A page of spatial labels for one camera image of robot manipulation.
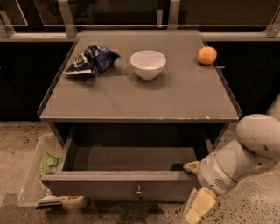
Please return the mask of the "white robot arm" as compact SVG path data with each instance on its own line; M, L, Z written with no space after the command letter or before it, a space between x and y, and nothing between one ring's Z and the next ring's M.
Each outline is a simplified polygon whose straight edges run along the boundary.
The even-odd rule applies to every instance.
M280 95L265 114L244 116L234 139L183 165L198 180L182 224L279 224Z

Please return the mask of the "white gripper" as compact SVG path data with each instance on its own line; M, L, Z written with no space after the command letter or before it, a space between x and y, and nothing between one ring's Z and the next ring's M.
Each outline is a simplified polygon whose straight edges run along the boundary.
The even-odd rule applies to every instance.
M237 187L237 183L221 169L214 153L210 153L201 161L186 163L183 168L187 172L197 174L197 180L204 186L199 190L192 190L183 216L185 224L198 224L215 205L216 194L227 193Z

